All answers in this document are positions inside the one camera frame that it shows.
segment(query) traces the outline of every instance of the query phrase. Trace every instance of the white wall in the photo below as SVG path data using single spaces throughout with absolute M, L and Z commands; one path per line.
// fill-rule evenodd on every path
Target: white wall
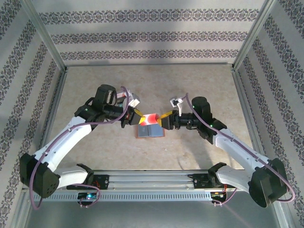
M 0 0 L 0 228 L 22 184 L 19 158 L 40 146 L 59 69 L 19 1 Z
M 233 63 L 264 0 L 35 0 L 65 64 Z
M 278 1 L 238 70 L 264 151 L 285 164 L 296 192 L 296 227 L 304 227 L 303 15 L 302 0 Z

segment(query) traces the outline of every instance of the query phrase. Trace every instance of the yellow tape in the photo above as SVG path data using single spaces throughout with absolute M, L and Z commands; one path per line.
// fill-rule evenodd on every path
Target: yellow tape
M 138 114 L 139 116 L 143 117 L 142 112 L 139 111 L 138 109 L 135 108 L 135 109 L 134 109 L 134 112 L 135 112 L 136 114 Z
M 141 120 L 139 121 L 139 123 L 138 123 L 138 124 L 141 124 L 142 122 L 144 122 L 144 121 L 145 121 L 145 119 L 146 119 L 146 117 L 145 117 L 145 116 L 142 116 L 142 117 L 141 117 Z
M 160 118 L 160 119 L 157 119 L 156 120 L 157 121 L 157 123 L 160 125 L 160 126 L 162 126 L 161 124 L 162 124 L 162 119 Z
M 167 116 L 169 116 L 169 115 L 171 115 L 172 113 L 173 113 L 173 111 L 169 111 L 169 112 L 167 112 L 167 113 L 161 115 L 161 119 L 162 119 L 162 118 L 165 118 L 165 117 L 167 117 Z

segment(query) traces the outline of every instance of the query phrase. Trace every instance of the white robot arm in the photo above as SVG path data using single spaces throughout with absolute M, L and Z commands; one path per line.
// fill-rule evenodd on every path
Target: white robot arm
M 101 85 L 95 97 L 79 107 L 68 125 L 47 145 L 33 155 L 24 154 L 20 159 L 21 182 L 29 186 L 30 177 L 37 162 L 41 160 L 33 182 L 33 190 L 42 198 L 47 198 L 58 188 L 73 184 L 92 184 L 94 171 L 83 164 L 71 168 L 57 169 L 66 154 L 86 135 L 96 128 L 95 122 L 113 120 L 123 115 L 119 121 L 124 128 L 126 124 L 136 125 L 144 121 L 144 116 L 135 109 L 139 98 L 127 90 L 129 104 L 126 106 L 126 92 L 117 93 L 110 85 Z
M 181 127 L 196 129 L 203 139 L 226 151 L 244 168 L 236 170 L 220 162 L 208 170 L 209 183 L 214 187 L 228 184 L 241 189 L 249 193 L 261 207 L 267 207 L 287 193 L 287 185 L 282 180 L 287 179 L 285 167 L 279 159 L 270 160 L 234 136 L 221 121 L 212 117 L 210 104 L 205 97 L 195 97 L 192 103 L 187 95 L 185 98 L 193 113 L 182 113 L 181 103 L 184 98 L 173 98 L 170 102 L 179 110 L 162 115 L 158 124 L 167 130 Z

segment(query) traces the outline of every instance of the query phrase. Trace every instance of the floral border pattern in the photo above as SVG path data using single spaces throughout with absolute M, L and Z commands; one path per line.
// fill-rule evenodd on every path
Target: floral border pattern
M 53 96 L 52 96 L 52 99 L 51 99 L 51 102 L 50 102 L 50 105 L 49 105 L 49 108 L 48 108 L 48 112 L 47 112 L 47 116 L 46 116 L 46 120 L 43 124 L 43 128 L 42 128 L 42 136 L 41 136 L 41 139 L 40 139 L 40 143 L 39 143 L 39 147 L 38 148 L 42 148 L 44 145 L 42 145 L 42 142 L 43 142 L 43 139 L 44 139 L 44 136 L 45 134 L 47 133 L 46 132 L 46 129 L 47 129 L 47 126 L 48 126 L 48 122 L 50 120 L 50 117 L 51 117 L 51 114 L 52 114 L 52 109 L 53 109 L 53 106 L 54 106 L 54 101 L 55 101 L 55 97 L 56 97 L 56 94 L 57 94 L 57 91 L 58 91 L 58 88 L 59 88 L 59 84 L 60 84 L 60 81 L 61 81 L 61 77 L 63 77 L 64 73 L 60 73 L 59 77 L 58 77 L 58 80 L 57 80 L 57 83 L 56 83 L 56 86 L 55 86 L 55 89 L 54 89 L 54 92 L 53 92 Z
M 247 32 L 111 32 L 51 35 L 55 44 L 86 44 L 116 42 L 164 42 L 164 41 L 244 41 Z
M 299 130 L 299 123 L 296 121 L 296 118 L 294 118 L 294 113 L 289 106 L 289 102 L 286 99 L 280 82 L 276 77 L 276 73 L 273 70 L 267 54 L 258 38 L 254 41 L 252 48 L 256 53 L 260 66 L 262 67 L 267 82 L 269 83 L 272 94 L 275 97 L 276 104 L 281 112 L 285 126 L 290 134 L 290 138 L 293 139 L 293 145 L 296 148 L 295 151 L 298 152 L 298 157 L 304 166 L 304 136 L 302 135 L 302 131 Z
M 12 144 L 12 140 L 15 137 L 15 133 L 21 121 L 21 117 L 26 108 L 29 96 L 35 85 L 36 78 L 38 76 L 43 60 L 47 54 L 47 51 L 48 49 L 46 45 L 42 42 L 32 62 L 32 66 L 29 69 L 26 79 L 21 87 L 20 94 L 18 95 L 16 104 L 13 107 L 11 116 L 6 123 L 6 128 L 3 130 L 3 135 L 0 137 L 0 171 L 2 170 L 2 166 L 5 162 L 5 157 L 10 150 L 10 145 Z
M 148 21 L 254 21 L 258 9 L 147 9 L 39 13 L 45 25 Z
M 17 69 L 19 68 L 19 64 L 21 63 L 21 60 L 23 59 L 25 52 L 27 51 L 35 33 L 36 29 L 32 22 L 29 20 L 25 28 L 23 29 L 16 45 L 14 46 L 13 51 L 9 56 L 9 59 L 6 61 L 6 65 L 1 71 L 0 105 L 2 105 L 2 101 L 5 98 L 5 94 L 10 88 L 12 79 L 15 77 Z
M 24 140 L 22 142 L 22 146 L 20 147 L 20 151 L 18 152 L 18 158 L 16 159 L 16 163 L 14 165 L 13 172 L 11 173 L 11 177 L 9 179 L 9 185 L 7 186 L 7 190 L 4 193 L 4 196 L 3 196 L 4 200 L 1 202 L 1 207 L 0 207 L 0 212 L 1 212 L 0 227 L 1 228 L 5 227 L 6 220 L 8 219 L 8 215 L 10 213 L 11 206 L 13 204 L 13 200 L 17 194 L 16 191 L 17 191 L 18 185 L 20 183 L 19 159 L 24 153 L 27 153 L 31 147 L 31 143 L 34 138 L 35 131 L 37 130 L 41 113 L 42 113 L 43 109 L 45 108 L 44 103 L 48 96 L 49 88 L 50 88 L 52 80 L 54 78 L 56 68 L 57 68 L 57 65 L 56 65 L 55 61 L 52 59 L 50 66 L 47 70 L 45 80 L 41 87 L 38 99 L 36 101 L 36 105 L 33 110 L 32 117 L 29 121 L 28 128 L 24 135 Z
M 293 187 L 293 189 L 295 191 L 296 198 L 293 202 L 294 209 L 297 211 L 297 215 L 299 216 L 300 224 L 302 226 L 304 226 L 304 213 L 303 213 L 304 201 L 303 201 L 303 196 L 301 196 L 300 188 L 297 186 L 298 183 L 295 180 L 294 173 L 292 172 L 292 167 L 290 166 L 290 161 L 286 158 L 285 149 L 282 146 L 282 142 L 281 142 L 280 136 L 278 135 L 278 131 L 276 130 L 276 126 L 274 124 L 271 113 L 269 111 L 268 104 L 266 103 L 266 100 L 265 100 L 265 97 L 263 95 L 262 89 L 261 89 L 261 87 L 259 85 L 259 82 L 257 80 L 256 73 L 254 71 L 254 68 L 253 68 L 248 56 L 245 57 L 245 59 L 243 61 L 243 66 L 245 67 L 245 70 L 246 70 L 246 73 L 247 73 L 246 77 L 249 78 L 249 81 L 250 81 L 251 86 L 252 86 L 252 90 L 255 94 L 257 104 L 260 108 L 261 115 L 264 119 L 264 123 L 265 123 L 266 128 L 267 128 L 267 133 L 268 133 L 268 136 L 270 138 L 270 142 L 273 145 L 275 155 L 283 162 L 283 164 L 285 166 L 286 174 L 287 174 L 287 179 L 288 179 L 289 183 L 291 184 L 291 186 Z M 242 79 L 242 74 L 241 74 L 240 71 L 238 71 L 238 72 L 239 72 L 239 75 L 240 75 L 240 78 L 241 78 L 241 81 L 242 81 L 243 88 L 245 90 L 245 94 L 247 96 L 247 100 L 250 104 L 250 100 L 249 100 L 249 97 L 247 95 L 246 88 L 244 86 L 244 82 L 243 82 L 243 79 Z M 254 111 L 253 111 L 251 106 L 250 106 L 250 110 L 251 110 L 252 116 L 254 117 Z M 254 117 L 254 121 L 255 121 L 255 124 L 256 124 L 256 128 L 257 128 L 259 137 L 261 138 L 261 134 L 260 134 L 260 131 L 258 129 L 258 125 L 257 125 L 255 117 Z
M 301 37 L 304 38 L 304 6 L 299 0 L 280 0 L 281 6 L 290 17 Z
M 287 40 L 271 15 L 267 18 L 264 29 L 271 38 L 271 41 L 304 104 L 304 71 L 299 64 L 299 61 L 295 58 Z
M 17 13 L 21 9 L 21 3 L 19 0 L 7 0 L 3 3 L 0 10 L 0 40 L 4 37 L 5 32 L 10 27 L 11 22 L 16 17 Z
M 63 60 L 139 59 L 139 58 L 234 58 L 238 50 L 130 50 L 130 51 L 75 51 L 61 52 Z

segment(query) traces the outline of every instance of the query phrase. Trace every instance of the gray floor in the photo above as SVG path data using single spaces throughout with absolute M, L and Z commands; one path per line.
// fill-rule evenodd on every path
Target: gray floor
M 229 65 L 150 65 L 70 67 L 51 137 L 67 125 L 74 112 L 94 96 L 101 84 L 126 86 L 136 93 L 144 114 L 172 109 L 175 95 L 205 96 L 213 116 L 251 145 Z M 184 111 L 189 112 L 187 104 Z M 119 123 L 97 127 L 64 158 L 61 166 L 83 163 L 91 169 L 208 169 L 225 162 L 240 166 L 197 131 L 165 131 L 165 137 L 136 139 L 135 127 Z
M 238 192 L 223 207 L 209 201 L 101 202 L 82 209 L 76 202 L 43 202 L 31 210 L 27 228 L 276 228 L 273 206 L 259 207 Z

